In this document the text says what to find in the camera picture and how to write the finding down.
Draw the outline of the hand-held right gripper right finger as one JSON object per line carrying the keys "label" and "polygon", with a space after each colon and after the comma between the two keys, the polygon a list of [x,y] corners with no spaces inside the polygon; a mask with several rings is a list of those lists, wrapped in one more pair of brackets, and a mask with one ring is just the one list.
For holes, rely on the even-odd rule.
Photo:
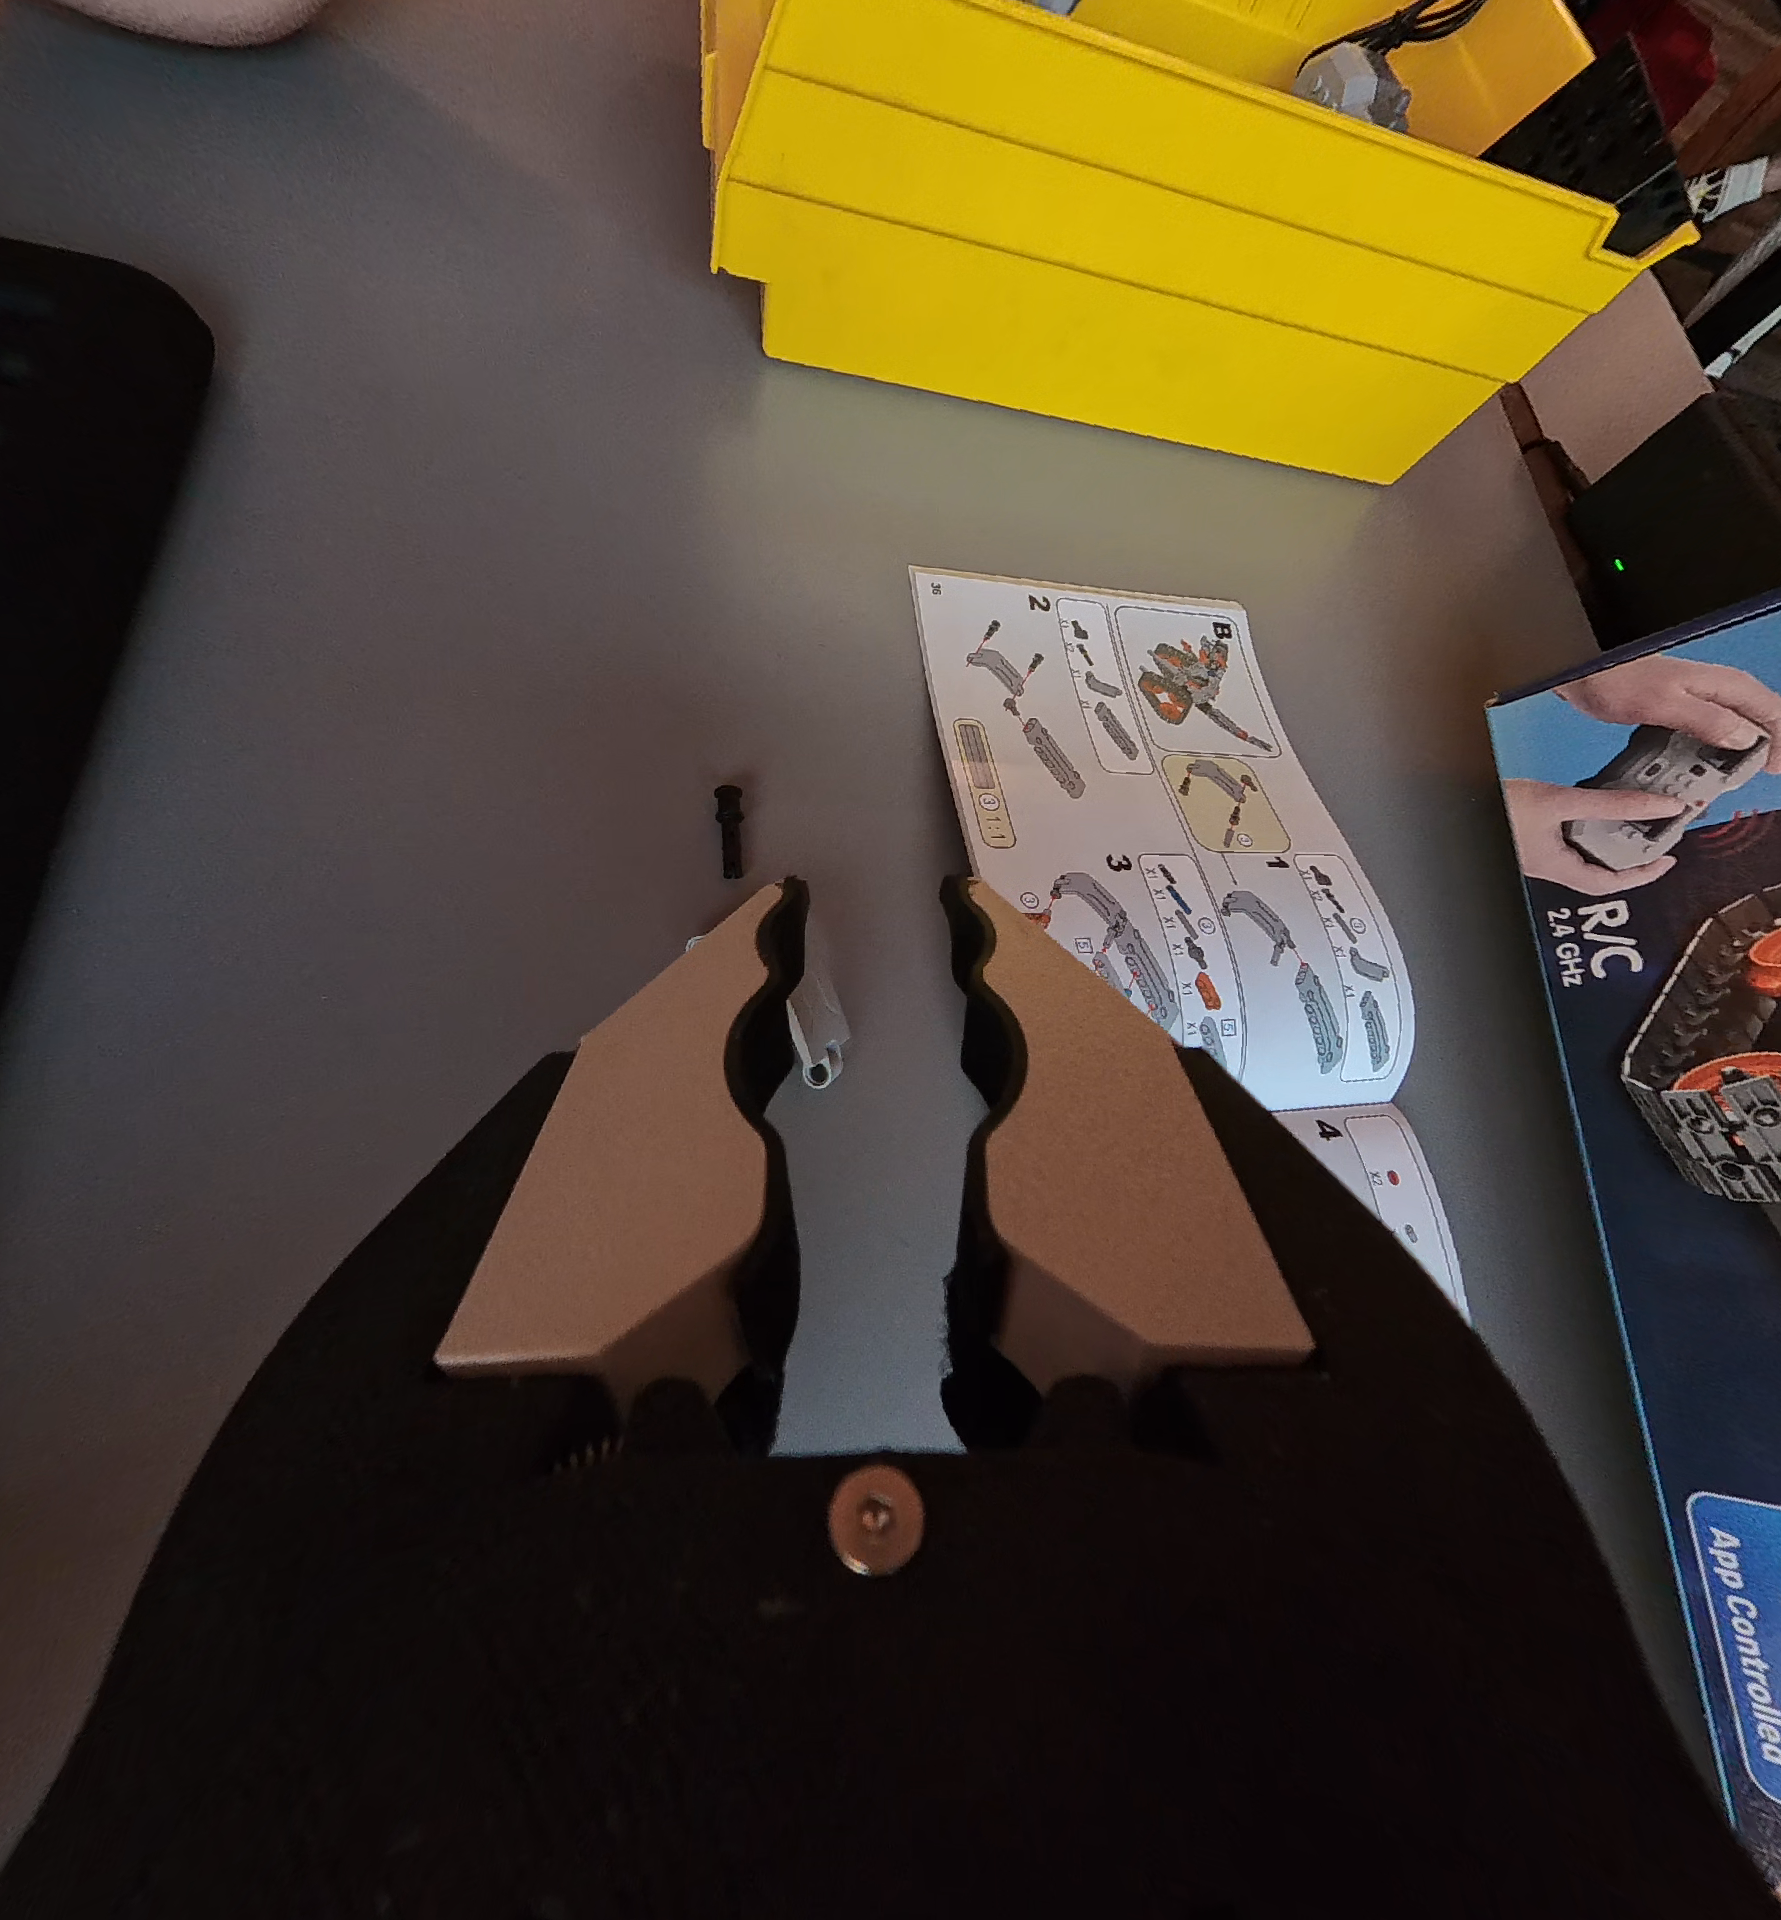
{"label": "hand-held right gripper right finger", "polygon": [[1168,1030],[968,874],[941,886],[968,1139],[945,1417],[1027,1436],[1060,1380],[1296,1365],[1313,1337]]}

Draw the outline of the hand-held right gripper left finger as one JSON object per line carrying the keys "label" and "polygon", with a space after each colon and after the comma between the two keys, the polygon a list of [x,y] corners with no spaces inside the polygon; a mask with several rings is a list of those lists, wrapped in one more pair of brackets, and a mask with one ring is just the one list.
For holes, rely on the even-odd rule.
{"label": "hand-held right gripper left finger", "polygon": [[452,1377],[598,1377],[617,1410],[695,1381],[775,1440],[798,1236],[767,1103],[787,1082],[806,882],[764,886],[584,1034],[454,1308]]}

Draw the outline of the light grey curved beam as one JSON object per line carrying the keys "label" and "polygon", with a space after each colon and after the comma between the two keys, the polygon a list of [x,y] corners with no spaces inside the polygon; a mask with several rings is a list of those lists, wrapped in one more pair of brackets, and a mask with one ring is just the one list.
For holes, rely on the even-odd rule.
{"label": "light grey curved beam", "polygon": [[[719,1090],[703,1094],[707,1108],[734,1108],[726,1039],[746,1000],[768,983],[768,966],[755,935],[773,909],[773,890],[746,899],[741,913],[693,942],[695,952],[677,955],[656,979],[656,991],[646,994],[656,1000],[659,1045],[673,1061],[684,1061],[693,1090],[703,1090],[710,1082],[719,1085]],[[817,935],[806,937],[803,979],[788,988],[783,1014],[806,1085],[834,1085],[834,1078],[843,1074],[849,1023],[834,999]]]}

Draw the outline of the assembly instruction booklet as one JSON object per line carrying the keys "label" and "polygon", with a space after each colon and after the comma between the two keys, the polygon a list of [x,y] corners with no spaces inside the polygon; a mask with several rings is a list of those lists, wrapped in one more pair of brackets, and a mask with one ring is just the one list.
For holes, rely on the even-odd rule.
{"label": "assembly instruction booklet", "polygon": [[1406,955],[1268,691],[1248,611],[912,569],[972,867],[1208,1050],[1468,1305],[1392,1108]]}

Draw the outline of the robot kit box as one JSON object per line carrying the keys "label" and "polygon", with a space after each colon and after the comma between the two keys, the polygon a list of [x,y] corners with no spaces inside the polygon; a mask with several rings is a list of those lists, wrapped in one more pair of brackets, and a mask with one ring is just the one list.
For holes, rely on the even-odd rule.
{"label": "robot kit box", "polygon": [[1490,732],[1718,1772],[1781,1905],[1781,589]]}

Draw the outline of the yellow plastic bin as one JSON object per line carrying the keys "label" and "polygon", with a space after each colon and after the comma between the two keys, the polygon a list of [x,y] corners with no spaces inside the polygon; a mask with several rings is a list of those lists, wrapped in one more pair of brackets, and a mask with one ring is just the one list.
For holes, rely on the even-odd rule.
{"label": "yellow plastic bin", "polygon": [[1565,2],[1392,50],[1409,128],[1290,91],[1395,2],[703,2],[710,265],[778,361],[1395,479],[1691,239],[1481,153],[1592,61]]}

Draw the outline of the person's left forearm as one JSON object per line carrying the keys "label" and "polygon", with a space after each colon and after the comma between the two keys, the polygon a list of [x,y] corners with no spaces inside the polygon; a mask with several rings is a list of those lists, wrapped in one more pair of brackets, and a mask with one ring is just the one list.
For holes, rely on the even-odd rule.
{"label": "person's left forearm", "polygon": [[70,0],[56,6],[133,37],[210,50],[282,44],[325,9],[312,0]]}

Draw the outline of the grey desk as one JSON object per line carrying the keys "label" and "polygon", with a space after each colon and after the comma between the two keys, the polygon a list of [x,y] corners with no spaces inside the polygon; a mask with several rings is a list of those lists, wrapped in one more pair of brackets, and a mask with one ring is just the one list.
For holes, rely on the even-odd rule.
{"label": "grey desk", "polygon": [[1709,1759],[1487,741],[1594,651],[1506,421],[1359,486],[768,361],[695,91],[695,2],[346,2],[261,54],[0,15],[0,236],[220,348],[0,1030],[0,1861],[297,1305],[734,903],[719,781],[853,1022],[773,1103],[778,1444],[952,1444],[977,1103],[912,563],[1248,607],[1409,958],[1474,1317]]}

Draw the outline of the black perforated block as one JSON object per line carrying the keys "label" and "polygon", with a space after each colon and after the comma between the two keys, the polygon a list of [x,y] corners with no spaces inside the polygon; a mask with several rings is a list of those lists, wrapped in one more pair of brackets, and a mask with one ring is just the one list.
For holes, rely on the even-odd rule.
{"label": "black perforated block", "polygon": [[0,239],[0,1018],[212,364],[160,278]]}

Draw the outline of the black power brick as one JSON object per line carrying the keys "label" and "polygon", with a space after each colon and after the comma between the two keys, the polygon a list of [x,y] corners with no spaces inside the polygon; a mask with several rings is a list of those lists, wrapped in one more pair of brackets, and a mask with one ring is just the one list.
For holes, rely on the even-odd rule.
{"label": "black power brick", "polygon": [[1781,457],[1720,395],[1666,421],[1565,506],[1612,651],[1781,589]]}

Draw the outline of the grey motor block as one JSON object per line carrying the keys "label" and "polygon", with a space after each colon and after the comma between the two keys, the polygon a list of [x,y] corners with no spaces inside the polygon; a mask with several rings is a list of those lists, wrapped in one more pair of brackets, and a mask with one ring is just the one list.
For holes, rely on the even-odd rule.
{"label": "grey motor block", "polygon": [[1409,85],[1395,75],[1383,50],[1359,38],[1342,37],[1310,54],[1290,91],[1390,131],[1409,128]]}

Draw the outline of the black perforated plate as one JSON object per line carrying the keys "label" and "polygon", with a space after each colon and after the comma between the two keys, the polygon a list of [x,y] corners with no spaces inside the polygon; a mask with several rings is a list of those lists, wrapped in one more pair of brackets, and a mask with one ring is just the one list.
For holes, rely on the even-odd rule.
{"label": "black perforated plate", "polygon": [[1502,131],[1481,160],[1614,206],[1618,216],[1603,244],[1624,259],[1691,222],[1669,124],[1627,37]]}

